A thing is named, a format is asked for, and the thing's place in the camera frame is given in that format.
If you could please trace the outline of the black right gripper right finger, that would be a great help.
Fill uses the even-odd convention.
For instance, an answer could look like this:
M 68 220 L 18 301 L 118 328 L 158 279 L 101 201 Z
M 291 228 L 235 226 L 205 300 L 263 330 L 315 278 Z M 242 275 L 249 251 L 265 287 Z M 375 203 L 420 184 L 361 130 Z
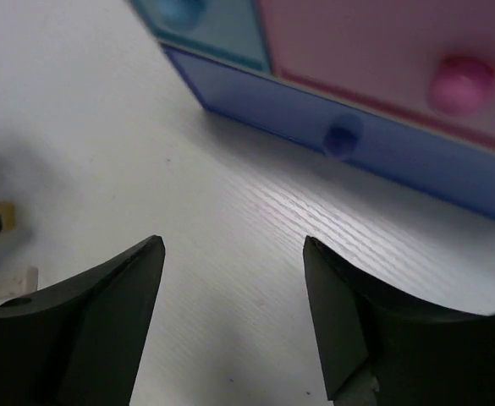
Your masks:
M 495 405 L 495 314 L 393 287 L 307 237 L 305 283 L 335 405 Z

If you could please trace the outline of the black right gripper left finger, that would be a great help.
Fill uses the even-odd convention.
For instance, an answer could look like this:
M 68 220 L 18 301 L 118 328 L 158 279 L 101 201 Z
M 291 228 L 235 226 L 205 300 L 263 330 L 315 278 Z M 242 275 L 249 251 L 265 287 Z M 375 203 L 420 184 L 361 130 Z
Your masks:
M 127 405 L 164 264 L 151 236 L 0 305 L 0 405 Z

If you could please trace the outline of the yellow eraser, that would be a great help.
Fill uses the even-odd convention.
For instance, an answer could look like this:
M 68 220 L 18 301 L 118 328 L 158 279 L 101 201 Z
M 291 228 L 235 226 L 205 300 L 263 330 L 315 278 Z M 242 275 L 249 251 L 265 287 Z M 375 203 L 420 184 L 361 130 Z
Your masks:
M 16 226 L 15 205 L 9 201 L 0 201 L 1 231 L 11 231 Z

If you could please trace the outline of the dark blue drawer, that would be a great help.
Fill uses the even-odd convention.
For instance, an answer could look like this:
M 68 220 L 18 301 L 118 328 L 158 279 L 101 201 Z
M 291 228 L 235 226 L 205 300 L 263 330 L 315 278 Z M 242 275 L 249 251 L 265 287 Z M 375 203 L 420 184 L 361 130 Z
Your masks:
M 495 219 L 495 153 L 171 47 L 208 112 Z

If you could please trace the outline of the light blue drawer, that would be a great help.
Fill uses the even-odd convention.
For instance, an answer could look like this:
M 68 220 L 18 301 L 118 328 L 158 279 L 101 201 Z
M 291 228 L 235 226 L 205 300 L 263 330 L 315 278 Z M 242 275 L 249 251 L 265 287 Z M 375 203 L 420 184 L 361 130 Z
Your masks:
M 155 1 L 129 3 L 159 40 L 268 72 L 266 44 L 252 1 Z

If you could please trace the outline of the pink drawer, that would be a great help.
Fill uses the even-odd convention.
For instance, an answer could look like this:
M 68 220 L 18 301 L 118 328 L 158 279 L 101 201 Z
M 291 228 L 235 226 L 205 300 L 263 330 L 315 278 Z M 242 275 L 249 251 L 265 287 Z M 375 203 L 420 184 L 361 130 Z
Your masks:
M 495 150 L 495 1 L 260 1 L 274 73 Z

